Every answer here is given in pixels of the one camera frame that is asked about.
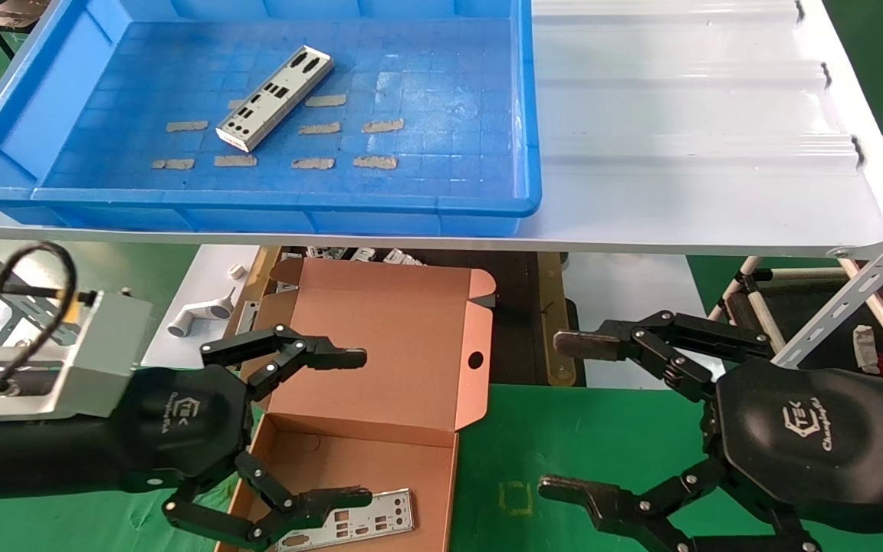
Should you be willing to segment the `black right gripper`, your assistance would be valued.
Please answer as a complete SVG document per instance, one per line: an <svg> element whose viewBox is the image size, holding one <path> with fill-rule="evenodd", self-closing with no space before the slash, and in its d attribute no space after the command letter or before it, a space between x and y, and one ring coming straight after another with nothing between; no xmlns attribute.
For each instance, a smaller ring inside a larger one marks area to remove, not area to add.
<svg viewBox="0 0 883 552"><path fill-rule="evenodd" d="M883 378L757 361L716 381L711 411L725 464L706 458L644 494L544 475L540 496L583 507L597 531L648 551L822 550L799 518L883 534ZM719 485L772 534L689 537L673 525Z"/></svg>

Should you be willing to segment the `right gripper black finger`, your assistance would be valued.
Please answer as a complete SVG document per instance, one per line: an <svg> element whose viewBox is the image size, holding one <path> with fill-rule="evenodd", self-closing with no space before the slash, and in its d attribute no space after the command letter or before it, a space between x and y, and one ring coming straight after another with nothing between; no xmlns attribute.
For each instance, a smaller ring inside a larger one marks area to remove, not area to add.
<svg viewBox="0 0 883 552"><path fill-rule="evenodd" d="M572 359L631 360L694 403L714 398L714 374L687 353L735 363L772 356L770 339L756 330L669 310L641 320L606 319L592 332L562 330L554 349Z"/></svg>

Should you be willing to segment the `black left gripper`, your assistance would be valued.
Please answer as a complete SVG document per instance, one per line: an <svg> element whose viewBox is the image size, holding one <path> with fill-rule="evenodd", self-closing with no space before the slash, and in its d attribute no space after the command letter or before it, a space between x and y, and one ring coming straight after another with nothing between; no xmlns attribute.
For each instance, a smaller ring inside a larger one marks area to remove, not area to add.
<svg viewBox="0 0 883 552"><path fill-rule="evenodd" d="M250 443L251 401L261 401L298 373L356 370L364 349L334 346L329 337L306 336L277 324L200 346L204 368L143 368L127 384L116 408L118 486L126 492L179 488L162 504L176 530L238 549L264 551L291 531L314 530L337 509L363 508L372 492L360 486L292 494L245 451ZM270 357L245 382L227 366ZM230 478L241 480L269 507L258 521L193 502Z"/></svg>

